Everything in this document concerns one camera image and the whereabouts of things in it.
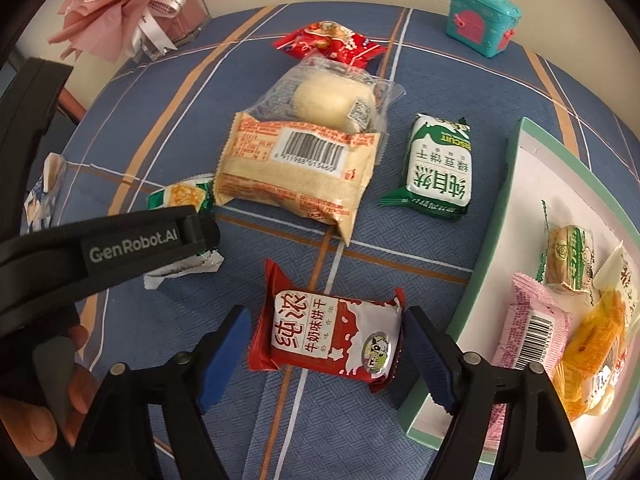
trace teal box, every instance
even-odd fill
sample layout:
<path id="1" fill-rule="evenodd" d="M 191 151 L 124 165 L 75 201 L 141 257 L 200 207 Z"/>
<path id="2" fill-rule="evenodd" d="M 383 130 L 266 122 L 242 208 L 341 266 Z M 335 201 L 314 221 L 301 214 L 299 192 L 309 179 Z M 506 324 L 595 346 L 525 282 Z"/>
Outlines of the teal box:
<path id="1" fill-rule="evenodd" d="M 507 48 L 521 16 L 509 0 L 451 0 L 447 34 L 493 57 Z"/>

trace white tray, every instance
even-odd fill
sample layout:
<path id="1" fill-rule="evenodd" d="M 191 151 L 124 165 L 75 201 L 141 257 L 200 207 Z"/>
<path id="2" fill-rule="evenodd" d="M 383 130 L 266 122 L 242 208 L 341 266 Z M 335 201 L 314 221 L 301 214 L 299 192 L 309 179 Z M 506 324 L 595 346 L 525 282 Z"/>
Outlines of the white tray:
<path id="1" fill-rule="evenodd" d="M 447 329 L 463 352 L 478 352 L 489 362 L 511 300 L 511 277 L 517 271 L 535 276 L 546 246 L 542 200 L 552 228 L 576 224 L 593 232 L 595 269 L 620 240 L 631 260 L 632 273 L 636 280 L 640 278 L 640 234 L 611 193 L 560 142 L 523 118 L 510 140 L 507 163 L 506 182 L 478 262 Z M 567 296 L 558 294 L 556 300 L 574 316 L 574 331 L 588 308 L 568 301 Z M 638 339 L 636 336 L 632 342 L 609 411 L 601 416 L 583 415 L 572 424 L 585 466 L 603 458 L 640 382 Z M 418 380 L 399 410 L 399 420 L 409 437 L 438 449 L 451 417 L 433 402 L 424 382 Z M 494 452 L 482 454 L 482 462 L 494 460 Z"/>

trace human hand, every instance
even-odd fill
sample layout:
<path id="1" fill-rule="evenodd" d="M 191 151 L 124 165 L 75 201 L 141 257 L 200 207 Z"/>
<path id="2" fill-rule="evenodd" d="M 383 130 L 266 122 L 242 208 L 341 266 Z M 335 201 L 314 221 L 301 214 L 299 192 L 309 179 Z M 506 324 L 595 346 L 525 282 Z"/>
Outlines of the human hand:
<path id="1" fill-rule="evenodd" d="M 83 326 L 69 329 L 69 337 L 76 349 L 81 349 L 89 338 Z M 76 364 L 68 392 L 72 410 L 66 420 L 63 434 L 69 444 L 75 445 L 76 439 L 89 406 L 98 391 L 98 384 L 91 372 Z M 58 428 L 53 415 L 47 408 L 31 406 L 19 400 L 0 397 L 0 420 L 15 447 L 26 456 L 36 456 L 51 448 L 58 437 Z"/>

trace white candy wrapper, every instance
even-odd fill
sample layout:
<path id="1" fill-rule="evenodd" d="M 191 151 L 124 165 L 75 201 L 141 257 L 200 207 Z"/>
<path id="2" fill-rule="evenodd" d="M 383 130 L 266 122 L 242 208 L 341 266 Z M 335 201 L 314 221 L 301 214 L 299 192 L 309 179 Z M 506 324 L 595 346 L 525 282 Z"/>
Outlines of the white candy wrapper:
<path id="1" fill-rule="evenodd" d="M 189 256 L 174 264 L 152 270 L 144 276 L 145 288 L 156 290 L 160 283 L 166 279 L 180 278 L 187 274 L 198 274 L 200 272 L 217 272 L 225 259 L 218 251 L 207 251 L 203 254 Z"/>
<path id="2" fill-rule="evenodd" d="M 149 195 L 147 208 L 193 205 L 198 213 L 213 215 L 212 179 L 213 175 L 207 173 L 163 187 Z M 145 288 L 155 290 L 164 280 L 180 278 L 187 274 L 216 272 L 223 261 L 222 255 L 214 250 L 189 256 L 179 262 L 147 272 L 143 278 Z"/>

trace blue tablecloth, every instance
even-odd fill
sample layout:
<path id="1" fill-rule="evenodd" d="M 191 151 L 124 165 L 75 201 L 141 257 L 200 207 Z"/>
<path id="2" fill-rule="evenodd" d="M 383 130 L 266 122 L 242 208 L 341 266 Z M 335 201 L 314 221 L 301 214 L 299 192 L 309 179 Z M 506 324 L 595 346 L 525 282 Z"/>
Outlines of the blue tablecloth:
<path id="1" fill-rule="evenodd" d="M 71 164 L 54 220 L 142 209 L 159 186 L 214 171 L 234 113 L 296 63 L 272 41 L 317 20 L 335 20 L 388 46 L 368 70 L 407 91 L 389 111 L 390 141 L 350 247 L 332 238 L 323 250 L 327 226 L 278 208 L 231 202 L 217 212 L 225 257 L 217 273 L 168 280 L 155 291 L 138 278 L 80 305 L 92 333 L 82 358 L 99 377 L 114 362 L 155 366 L 192 348 L 235 303 L 245 304 L 255 322 L 264 301 L 265 258 L 299 286 L 337 295 L 384 300 L 401 286 L 408 302 L 420 304 L 444 329 L 478 257 L 502 183 L 507 138 L 522 116 L 574 151 L 640 226 L 640 142 L 571 76 L 517 44 L 485 59 L 444 34 L 445 16 L 344 2 L 221 16 L 166 58 L 123 67 L 66 147 Z M 399 183 L 417 112 L 465 116 L 471 126 L 474 187 L 469 213 L 458 222 L 377 206 Z M 405 437 L 396 417 L 416 377 L 406 352 L 390 388 L 375 395 L 340 377 L 299 369 L 249 372 L 242 362 L 205 420 L 234 480 L 419 480 L 435 452 Z M 159 410 L 152 421 L 164 449 Z M 175 463 L 166 452 L 159 455 L 166 477 L 176 478 Z M 482 465 L 476 473 L 489 475 Z"/>

